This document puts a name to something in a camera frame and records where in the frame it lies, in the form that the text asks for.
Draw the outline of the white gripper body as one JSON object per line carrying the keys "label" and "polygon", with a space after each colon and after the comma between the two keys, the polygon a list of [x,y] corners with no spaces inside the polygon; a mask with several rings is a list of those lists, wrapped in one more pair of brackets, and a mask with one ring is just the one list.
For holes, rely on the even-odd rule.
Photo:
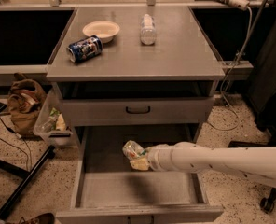
{"label": "white gripper body", "polygon": [[153,171],[174,171],[172,162],[173,148],[166,144],[150,147],[147,153],[148,163]]}

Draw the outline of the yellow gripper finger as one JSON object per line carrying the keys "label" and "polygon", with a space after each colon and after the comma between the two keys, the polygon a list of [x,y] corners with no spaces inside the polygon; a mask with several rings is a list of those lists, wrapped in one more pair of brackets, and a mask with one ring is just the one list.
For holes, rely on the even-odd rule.
{"label": "yellow gripper finger", "polygon": [[139,157],[130,160],[131,167],[138,171],[147,171],[149,169],[149,162],[147,157]]}

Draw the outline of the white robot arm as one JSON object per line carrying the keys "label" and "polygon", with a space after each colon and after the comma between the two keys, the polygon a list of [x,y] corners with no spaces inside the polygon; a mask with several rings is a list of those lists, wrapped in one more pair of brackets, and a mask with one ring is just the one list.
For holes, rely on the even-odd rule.
{"label": "white robot arm", "polygon": [[129,141],[123,153],[136,170],[188,173],[214,170],[276,188],[276,147],[208,148],[179,142],[142,148]]}

